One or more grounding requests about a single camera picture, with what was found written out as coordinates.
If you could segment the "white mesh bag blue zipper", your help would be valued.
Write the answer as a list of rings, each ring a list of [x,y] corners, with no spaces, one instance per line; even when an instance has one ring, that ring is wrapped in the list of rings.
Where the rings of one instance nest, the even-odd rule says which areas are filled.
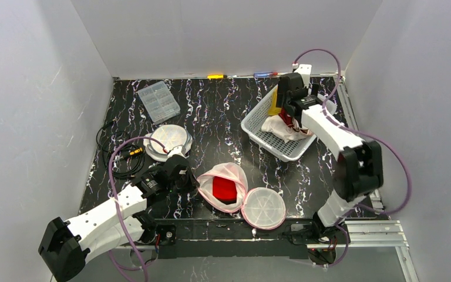
[[[177,146],[182,146],[184,155],[189,152],[193,143],[191,134],[179,125],[161,125],[152,133],[148,133],[146,137],[152,138],[152,140],[145,139],[143,146],[147,154],[158,162],[165,162],[168,154],[154,139],[162,143],[168,152]]]

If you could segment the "bright red black bra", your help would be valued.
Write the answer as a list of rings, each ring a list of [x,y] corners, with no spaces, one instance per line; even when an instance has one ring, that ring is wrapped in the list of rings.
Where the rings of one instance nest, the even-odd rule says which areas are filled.
[[[237,201],[235,182],[215,176],[212,182],[212,195],[224,204],[235,203]]]

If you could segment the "white plastic basket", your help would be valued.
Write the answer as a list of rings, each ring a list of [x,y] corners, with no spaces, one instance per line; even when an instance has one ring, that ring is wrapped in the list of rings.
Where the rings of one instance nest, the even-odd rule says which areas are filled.
[[[263,132],[261,126],[268,117],[267,112],[271,107],[273,94],[277,91],[274,86],[260,101],[249,111],[241,121],[242,130],[248,135],[251,141],[259,148],[265,149],[283,162],[294,162],[302,157],[306,150],[317,139],[315,135],[301,140],[290,140],[285,143],[273,133]]]

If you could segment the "white mesh bag pink zipper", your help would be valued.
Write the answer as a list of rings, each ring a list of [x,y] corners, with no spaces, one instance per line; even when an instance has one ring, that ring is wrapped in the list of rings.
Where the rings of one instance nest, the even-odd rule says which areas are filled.
[[[237,201],[224,204],[212,195],[212,182],[215,176],[235,182]],[[262,230],[276,229],[286,218],[283,198],[274,190],[265,187],[248,187],[245,171],[235,163],[220,163],[197,178],[198,192],[211,207],[223,213],[240,212],[243,219],[252,227]]]

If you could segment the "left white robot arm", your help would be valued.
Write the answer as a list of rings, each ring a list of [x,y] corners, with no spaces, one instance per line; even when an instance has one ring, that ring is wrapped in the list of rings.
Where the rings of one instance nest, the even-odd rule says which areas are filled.
[[[56,281],[69,281],[95,257],[154,236],[156,222],[147,209],[172,192],[187,193],[197,185],[187,158],[181,153],[170,154],[163,164],[144,172],[116,197],[76,217],[51,220],[38,253]]]

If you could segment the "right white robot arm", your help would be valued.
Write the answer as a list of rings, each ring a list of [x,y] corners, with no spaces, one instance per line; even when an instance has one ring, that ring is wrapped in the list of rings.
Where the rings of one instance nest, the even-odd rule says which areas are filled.
[[[370,192],[382,187],[382,148],[376,141],[366,142],[345,130],[299,73],[281,75],[277,104],[291,118],[293,128],[313,133],[337,161],[333,192],[314,215],[321,228],[334,227]]]

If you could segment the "yellow bra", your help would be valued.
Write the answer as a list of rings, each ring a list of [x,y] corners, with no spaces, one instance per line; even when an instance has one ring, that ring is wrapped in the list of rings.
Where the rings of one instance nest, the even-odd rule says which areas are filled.
[[[267,110],[268,116],[275,116],[281,113],[281,107],[277,105],[277,89],[274,89],[271,95],[271,104]]]

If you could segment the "white bra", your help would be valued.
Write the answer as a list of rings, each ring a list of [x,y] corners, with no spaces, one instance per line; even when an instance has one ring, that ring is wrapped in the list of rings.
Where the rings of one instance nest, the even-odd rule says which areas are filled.
[[[314,135],[310,130],[296,132],[293,128],[286,125],[280,116],[268,116],[261,126],[261,131],[272,133],[285,143],[306,139]]]

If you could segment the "clear plastic organizer box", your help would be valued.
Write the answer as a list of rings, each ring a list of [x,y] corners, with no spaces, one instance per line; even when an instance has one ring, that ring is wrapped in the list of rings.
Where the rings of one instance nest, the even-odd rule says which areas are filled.
[[[180,114],[179,104],[163,81],[147,86],[136,93],[155,125]]]

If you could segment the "blue red handled screwdriver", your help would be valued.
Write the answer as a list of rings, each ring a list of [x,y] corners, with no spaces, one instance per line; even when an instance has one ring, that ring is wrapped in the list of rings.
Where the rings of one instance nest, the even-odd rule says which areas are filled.
[[[277,76],[278,72],[256,72],[253,74],[253,77],[255,78],[268,78],[268,77],[273,77],[273,76]]]

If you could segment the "black base frame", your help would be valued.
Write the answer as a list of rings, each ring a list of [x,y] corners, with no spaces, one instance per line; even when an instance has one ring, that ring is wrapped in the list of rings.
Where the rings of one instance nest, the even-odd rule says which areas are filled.
[[[261,230],[243,219],[157,219],[156,228],[136,240],[141,250],[158,252],[160,259],[188,257],[288,257],[335,260],[342,232],[314,230],[311,219],[286,219],[279,227]]]

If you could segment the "yellow handled screwdriver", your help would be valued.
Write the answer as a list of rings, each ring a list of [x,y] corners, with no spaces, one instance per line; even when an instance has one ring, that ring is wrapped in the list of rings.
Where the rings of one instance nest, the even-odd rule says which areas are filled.
[[[215,75],[208,75],[207,79],[227,79],[228,76],[224,74],[215,74]]]

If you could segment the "aluminium side rail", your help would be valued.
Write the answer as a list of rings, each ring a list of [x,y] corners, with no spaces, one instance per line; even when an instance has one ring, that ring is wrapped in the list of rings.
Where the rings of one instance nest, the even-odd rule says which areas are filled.
[[[350,127],[341,125],[341,128],[343,128],[343,130],[346,130],[347,132],[354,133],[358,136],[365,136],[369,139],[380,142],[385,147],[387,147],[388,150],[390,150],[391,153],[396,157],[397,161],[402,166],[403,172],[406,177],[406,184],[407,184],[406,196],[405,196],[403,202],[397,208],[395,208],[393,210],[384,210],[383,213],[390,216],[392,214],[402,211],[406,207],[406,205],[409,203],[410,198],[412,196],[412,176],[411,176],[410,170],[409,170],[407,164],[405,163],[405,161],[403,160],[403,158],[399,155],[399,153],[396,151],[396,149],[393,148],[389,143],[387,143],[386,141],[384,141],[376,136],[370,135],[369,133],[364,133],[364,132],[359,131],[357,125],[353,125],[353,126],[350,125]],[[410,256],[409,249],[407,249],[406,251],[402,251],[401,249],[399,249],[399,250],[402,254],[402,260],[403,260],[402,270],[404,272],[406,281],[419,281],[418,275],[416,274],[416,270],[412,263],[412,257]]]

